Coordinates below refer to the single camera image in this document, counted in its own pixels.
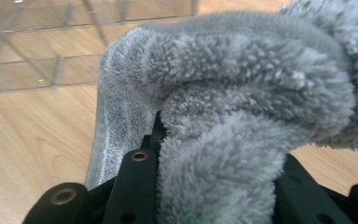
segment screw hole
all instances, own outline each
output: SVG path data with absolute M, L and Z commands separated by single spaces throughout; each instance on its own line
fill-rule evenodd
M 76 196 L 76 190 L 69 189 L 60 189 L 52 197 L 50 202 L 55 205 L 61 205 L 71 202 Z
M 121 216 L 120 218 L 120 222 L 121 223 L 125 223 L 125 224 L 128 224 L 128 223 L 132 223 L 133 221 L 135 221 L 136 219 L 136 215 L 133 214 L 133 213 L 125 213 Z
M 316 217 L 323 224 L 334 224 L 335 223 L 334 220 L 326 214 L 318 214 Z
M 147 160 L 147 153 L 143 151 L 135 152 L 131 155 L 131 158 L 133 161 L 145 161 Z

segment plush towel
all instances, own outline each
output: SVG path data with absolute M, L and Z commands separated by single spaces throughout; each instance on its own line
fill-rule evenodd
M 358 147 L 358 0 L 143 24 L 106 49 L 98 91 L 90 189 L 161 110 L 158 221 L 270 223 L 291 149 Z

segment transparent plastic container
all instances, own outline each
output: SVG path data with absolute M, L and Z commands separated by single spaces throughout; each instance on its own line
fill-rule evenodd
M 92 83 L 106 46 L 196 0 L 0 0 L 0 91 Z

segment wooden floor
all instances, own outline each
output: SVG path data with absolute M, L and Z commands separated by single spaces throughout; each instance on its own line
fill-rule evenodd
M 200 13 L 274 10 L 282 2 L 200 0 Z M 85 85 L 0 92 L 0 223 L 21 223 L 47 189 L 84 181 L 96 90 L 96 85 Z M 302 147 L 293 154 L 328 188 L 347 194 L 358 183 L 358 151 Z

